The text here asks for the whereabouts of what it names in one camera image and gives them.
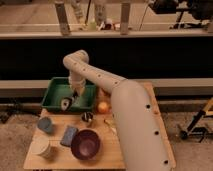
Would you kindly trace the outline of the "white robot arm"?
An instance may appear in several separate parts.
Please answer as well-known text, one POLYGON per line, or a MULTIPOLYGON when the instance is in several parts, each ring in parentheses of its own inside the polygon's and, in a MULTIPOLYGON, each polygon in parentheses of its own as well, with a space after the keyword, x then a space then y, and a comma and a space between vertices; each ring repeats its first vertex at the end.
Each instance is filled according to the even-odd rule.
POLYGON ((126 171, 174 171, 165 136, 144 86, 91 66, 84 50, 66 55, 63 64, 70 73, 69 83, 78 94, 82 93, 85 80, 89 80, 111 95, 126 171))

